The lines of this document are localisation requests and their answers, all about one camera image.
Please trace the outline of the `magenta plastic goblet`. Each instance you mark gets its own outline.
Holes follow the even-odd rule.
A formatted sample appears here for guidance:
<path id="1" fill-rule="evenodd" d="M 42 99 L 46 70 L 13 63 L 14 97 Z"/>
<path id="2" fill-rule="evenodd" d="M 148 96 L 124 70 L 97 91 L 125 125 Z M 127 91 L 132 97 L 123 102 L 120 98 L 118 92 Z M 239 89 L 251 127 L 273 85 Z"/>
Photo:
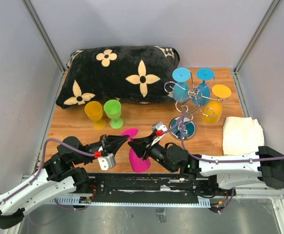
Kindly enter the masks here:
<path id="1" fill-rule="evenodd" d="M 129 140 L 132 140 L 132 138 L 135 137 L 138 134 L 138 132 L 139 130 L 137 128 L 130 128 L 122 132 L 121 136 L 129 135 Z M 136 155 L 133 149 L 129 150 L 129 162 L 130 162 L 133 172 L 135 173 L 144 173 L 151 166 L 151 162 L 149 159 L 142 160 Z"/>

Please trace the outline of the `green plastic goblet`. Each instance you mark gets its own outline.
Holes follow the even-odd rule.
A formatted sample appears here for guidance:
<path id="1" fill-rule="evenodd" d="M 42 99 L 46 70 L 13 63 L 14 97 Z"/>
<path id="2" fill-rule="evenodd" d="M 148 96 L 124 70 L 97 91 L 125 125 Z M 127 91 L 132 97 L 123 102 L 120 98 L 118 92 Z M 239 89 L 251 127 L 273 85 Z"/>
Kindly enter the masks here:
<path id="1" fill-rule="evenodd" d="M 121 103 L 116 99 L 111 99 L 104 104 L 103 108 L 110 119 L 110 126 L 114 129 L 121 128 L 123 126 Z"/>

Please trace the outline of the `chrome wine glass rack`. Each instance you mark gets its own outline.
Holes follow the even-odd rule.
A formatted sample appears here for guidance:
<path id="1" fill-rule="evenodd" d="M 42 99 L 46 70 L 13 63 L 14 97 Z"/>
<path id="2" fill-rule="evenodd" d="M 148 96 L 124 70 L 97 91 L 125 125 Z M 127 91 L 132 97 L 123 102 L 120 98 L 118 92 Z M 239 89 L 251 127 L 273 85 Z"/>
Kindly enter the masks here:
<path id="1" fill-rule="evenodd" d="M 215 76 L 213 81 L 209 80 L 209 81 L 206 82 L 208 84 L 208 87 L 210 88 L 209 101 L 215 100 L 217 98 L 212 93 L 212 87 L 216 85 L 216 84 L 213 83 L 215 81 L 215 79 L 216 79 L 216 76 Z M 176 83 L 175 81 L 170 81 L 170 82 L 167 82 L 164 85 L 164 90 L 168 94 L 170 94 L 172 96 L 172 98 L 173 98 L 173 90 L 174 90 L 173 87 L 174 87 L 175 83 Z M 180 112 L 180 113 L 185 112 L 183 120 L 178 121 L 181 118 L 175 117 L 171 120 L 171 122 L 169 124 L 169 128 L 172 129 L 170 134 L 175 139 L 190 140 L 191 138 L 193 138 L 193 136 L 196 133 L 196 126 L 195 126 L 195 123 L 194 123 L 194 113 L 199 112 L 199 113 L 201 113 L 201 117 L 202 117 L 203 109 L 205 107 L 205 106 L 196 105 L 192 101 L 192 99 L 195 98 L 197 93 L 198 93 L 198 90 L 196 89 L 197 85 L 195 85 L 194 82 L 192 81 L 192 86 L 189 86 L 189 91 L 188 91 L 189 97 L 184 102 L 176 101 L 176 103 L 175 103 L 175 107 L 176 107 L 176 110 L 178 112 Z"/>

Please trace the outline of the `yellow plastic goblet front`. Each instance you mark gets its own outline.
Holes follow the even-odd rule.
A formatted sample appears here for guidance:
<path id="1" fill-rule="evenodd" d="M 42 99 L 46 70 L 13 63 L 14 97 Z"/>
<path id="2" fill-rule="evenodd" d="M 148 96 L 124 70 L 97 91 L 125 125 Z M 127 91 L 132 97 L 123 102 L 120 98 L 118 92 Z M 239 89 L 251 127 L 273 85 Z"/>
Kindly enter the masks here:
<path id="1" fill-rule="evenodd" d="M 206 123 L 216 123 L 219 121 L 223 107 L 222 100 L 231 96 L 230 88 L 225 85 L 217 84 L 212 87 L 212 93 L 217 97 L 215 100 L 210 100 L 204 107 L 202 120 Z"/>

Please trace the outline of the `blue plastic goblet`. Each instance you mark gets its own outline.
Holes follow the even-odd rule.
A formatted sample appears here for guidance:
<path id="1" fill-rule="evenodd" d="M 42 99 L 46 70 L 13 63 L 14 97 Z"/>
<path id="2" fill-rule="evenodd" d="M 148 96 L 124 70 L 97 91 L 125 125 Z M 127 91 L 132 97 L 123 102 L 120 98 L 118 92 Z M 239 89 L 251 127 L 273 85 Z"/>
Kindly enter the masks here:
<path id="1" fill-rule="evenodd" d="M 205 106 L 209 102 L 210 88 L 206 83 L 209 80 L 214 80 L 215 73 L 209 68 L 201 68 L 196 72 L 196 76 L 202 82 L 196 86 L 198 93 L 195 98 L 192 99 L 193 103 L 199 106 Z"/>
<path id="2" fill-rule="evenodd" d="M 173 87 L 173 99 L 178 102 L 184 102 L 189 97 L 187 81 L 191 78 L 191 72 L 186 68 L 180 67 L 173 71 L 172 78 L 176 82 Z"/>

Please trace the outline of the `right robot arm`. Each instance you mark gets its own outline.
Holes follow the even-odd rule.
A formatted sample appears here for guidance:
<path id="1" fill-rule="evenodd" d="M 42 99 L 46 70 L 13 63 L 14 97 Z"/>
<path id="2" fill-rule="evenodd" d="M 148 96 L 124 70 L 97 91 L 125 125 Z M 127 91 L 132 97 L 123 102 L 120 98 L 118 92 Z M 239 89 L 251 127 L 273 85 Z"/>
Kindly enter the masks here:
<path id="1" fill-rule="evenodd" d="M 171 173 L 179 172 L 192 179 L 215 176 L 207 182 L 207 190 L 212 195 L 257 183 L 284 189 L 284 155 L 268 146 L 235 156 L 192 155 L 175 143 L 161 146 L 156 134 L 130 140 L 128 145 L 138 158 L 152 158 Z"/>

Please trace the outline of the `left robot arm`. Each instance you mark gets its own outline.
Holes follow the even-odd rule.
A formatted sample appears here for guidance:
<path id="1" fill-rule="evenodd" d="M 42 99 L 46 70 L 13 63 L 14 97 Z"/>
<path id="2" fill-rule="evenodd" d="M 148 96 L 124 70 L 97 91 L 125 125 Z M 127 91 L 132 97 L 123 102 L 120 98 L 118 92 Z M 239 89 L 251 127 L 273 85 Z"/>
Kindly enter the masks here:
<path id="1" fill-rule="evenodd" d="M 128 135 L 102 135 L 95 143 L 82 145 L 78 138 L 69 136 L 56 142 L 57 153 L 43 162 L 26 181 L 8 192 L 0 194 L 0 229 L 9 229 L 37 207 L 67 193 L 85 193 L 95 189 L 93 181 L 80 164 L 94 160 L 103 163 L 105 170 L 115 166 L 118 149 L 129 139 Z"/>

